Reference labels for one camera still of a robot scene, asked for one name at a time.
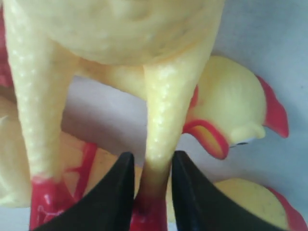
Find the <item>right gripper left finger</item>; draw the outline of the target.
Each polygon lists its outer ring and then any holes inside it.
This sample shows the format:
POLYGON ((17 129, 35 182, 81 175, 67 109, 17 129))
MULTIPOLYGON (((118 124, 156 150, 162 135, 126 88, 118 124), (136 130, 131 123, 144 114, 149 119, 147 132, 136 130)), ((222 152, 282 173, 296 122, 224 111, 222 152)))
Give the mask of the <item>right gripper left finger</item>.
POLYGON ((134 156, 120 155, 108 173, 79 202, 38 231, 128 231, 134 201, 134 156))

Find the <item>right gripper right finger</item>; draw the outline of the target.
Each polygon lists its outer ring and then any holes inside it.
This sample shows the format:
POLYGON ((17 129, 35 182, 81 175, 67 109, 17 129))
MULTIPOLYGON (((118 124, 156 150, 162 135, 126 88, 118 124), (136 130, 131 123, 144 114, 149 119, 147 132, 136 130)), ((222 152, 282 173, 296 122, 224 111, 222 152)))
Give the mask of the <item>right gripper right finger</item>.
POLYGON ((172 160, 172 199, 179 231, 273 230, 218 190, 184 151, 172 160))

